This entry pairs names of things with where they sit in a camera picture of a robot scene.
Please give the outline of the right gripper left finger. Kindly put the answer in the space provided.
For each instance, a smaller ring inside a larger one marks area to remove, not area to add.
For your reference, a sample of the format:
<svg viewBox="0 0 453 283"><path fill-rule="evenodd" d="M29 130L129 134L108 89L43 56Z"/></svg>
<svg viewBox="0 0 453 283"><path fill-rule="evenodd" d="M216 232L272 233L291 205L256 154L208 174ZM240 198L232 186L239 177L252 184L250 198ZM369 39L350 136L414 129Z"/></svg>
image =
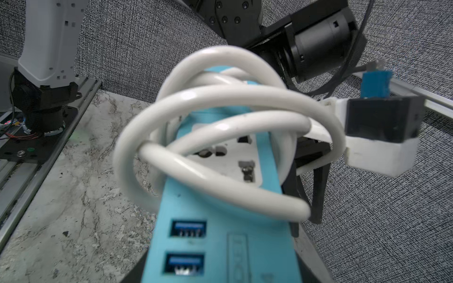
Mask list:
<svg viewBox="0 0 453 283"><path fill-rule="evenodd" d="M132 270L121 280L121 283L141 283L143 271L145 269L146 258L148 251L146 251L139 259L138 263Z"/></svg>

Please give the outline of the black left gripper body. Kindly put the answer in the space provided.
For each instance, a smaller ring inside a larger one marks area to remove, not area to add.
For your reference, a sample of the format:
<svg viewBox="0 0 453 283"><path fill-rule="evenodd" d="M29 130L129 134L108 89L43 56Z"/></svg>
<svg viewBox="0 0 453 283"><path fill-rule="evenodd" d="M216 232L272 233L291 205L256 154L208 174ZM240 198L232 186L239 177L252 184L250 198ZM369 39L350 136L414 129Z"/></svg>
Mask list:
<svg viewBox="0 0 453 283"><path fill-rule="evenodd" d="M298 138L295 155L296 168L308 165L317 159L330 153L330 145L323 141L317 141L306 137Z"/></svg>

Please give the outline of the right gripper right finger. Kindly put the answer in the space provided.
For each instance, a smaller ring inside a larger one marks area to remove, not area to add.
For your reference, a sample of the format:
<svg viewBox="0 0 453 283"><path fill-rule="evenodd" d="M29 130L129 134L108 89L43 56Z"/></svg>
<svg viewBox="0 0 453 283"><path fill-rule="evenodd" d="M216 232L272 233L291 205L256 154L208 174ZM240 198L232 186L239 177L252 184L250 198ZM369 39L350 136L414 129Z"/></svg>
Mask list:
<svg viewBox="0 0 453 283"><path fill-rule="evenodd" d="M302 277L302 283L321 283L321 281L315 276L313 271L303 262L299 255L297 255L297 262Z"/></svg>

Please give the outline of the teal power strip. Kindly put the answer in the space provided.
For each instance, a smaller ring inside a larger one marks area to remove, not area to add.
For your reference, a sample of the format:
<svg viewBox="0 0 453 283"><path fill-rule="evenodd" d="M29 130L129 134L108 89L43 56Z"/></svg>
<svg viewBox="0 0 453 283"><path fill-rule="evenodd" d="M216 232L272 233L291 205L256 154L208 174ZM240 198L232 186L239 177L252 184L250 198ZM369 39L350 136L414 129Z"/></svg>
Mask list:
<svg viewBox="0 0 453 283"><path fill-rule="evenodd" d="M266 132L230 139L191 160L281 193ZM289 224L232 206L168 178L144 283L299 283Z"/></svg>

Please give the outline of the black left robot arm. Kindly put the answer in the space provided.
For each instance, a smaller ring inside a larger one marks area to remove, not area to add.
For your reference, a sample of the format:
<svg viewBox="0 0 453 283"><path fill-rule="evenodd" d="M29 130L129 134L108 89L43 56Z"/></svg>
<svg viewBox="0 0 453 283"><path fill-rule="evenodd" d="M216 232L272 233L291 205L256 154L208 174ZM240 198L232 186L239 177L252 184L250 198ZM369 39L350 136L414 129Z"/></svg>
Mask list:
<svg viewBox="0 0 453 283"><path fill-rule="evenodd" d="M11 101L24 112L26 126L33 132L47 133L63 125L62 107L74 101L77 85L73 71L86 1L28 1L25 43L18 67L13 73L15 87ZM190 82L206 74L208 67L231 64L230 74L238 79L251 75L267 79L264 94L288 110L293 102L303 114L319 121L333 133L334 149L300 168L298 173L329 165L344 152L344 135L330 114L316 106L313 96L330 96L359 61L367 40L364 24L358 24L346 1L317 1L272 26L261 23L260 1L184 1L226 46L206 48L178 64L164 81L156 101L133 119L118 140L114 165L119 183L131 200L151 212L160 201L142 188L132 161L136 151L151 144L169 154L169 141L180 124L184 93L195 94L200 102L244 101L268 106L262 93L245 88L192 87ZM293 79L305 81L337 68L337 73L316 90L295 99Z"/></svg>

